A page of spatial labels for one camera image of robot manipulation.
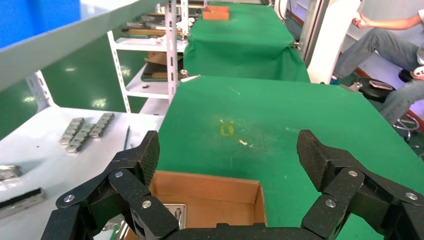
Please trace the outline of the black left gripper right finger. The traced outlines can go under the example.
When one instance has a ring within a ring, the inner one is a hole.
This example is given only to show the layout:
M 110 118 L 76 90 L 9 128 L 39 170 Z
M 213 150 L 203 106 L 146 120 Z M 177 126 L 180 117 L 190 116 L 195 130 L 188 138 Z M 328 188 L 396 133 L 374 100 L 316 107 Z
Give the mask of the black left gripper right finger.
M 347 150 L 322 144 L 311 130 L 299 132 L 296 149 L 320 193 L 301 221 L 303 229 L 334 240 L 356 215 L 386 240 L 423 239 L 422 194 L 371 172 Z

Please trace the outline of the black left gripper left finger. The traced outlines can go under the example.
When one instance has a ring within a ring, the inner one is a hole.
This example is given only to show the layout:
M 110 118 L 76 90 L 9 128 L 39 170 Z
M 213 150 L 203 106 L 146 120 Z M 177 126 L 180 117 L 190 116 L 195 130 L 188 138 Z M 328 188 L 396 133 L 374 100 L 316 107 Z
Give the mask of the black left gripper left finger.
M 160 155 L 158 132 L 118 152 L 105 170 L 56 200 L 43 240 L 91 240 L 119 215 L 139 240 L 165 240 L 179 230 L 174 215 L 152 195 Z

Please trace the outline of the person bare hand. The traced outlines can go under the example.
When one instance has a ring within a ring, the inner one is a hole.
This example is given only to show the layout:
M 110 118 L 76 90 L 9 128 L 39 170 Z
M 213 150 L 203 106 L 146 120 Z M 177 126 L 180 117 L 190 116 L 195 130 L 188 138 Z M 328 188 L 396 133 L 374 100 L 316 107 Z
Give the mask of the person bare hand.
M 361 12 L 356 12 L 353 15 L 352 24 L 359 29 L 366 28 L 370 26 L 370 20 Z

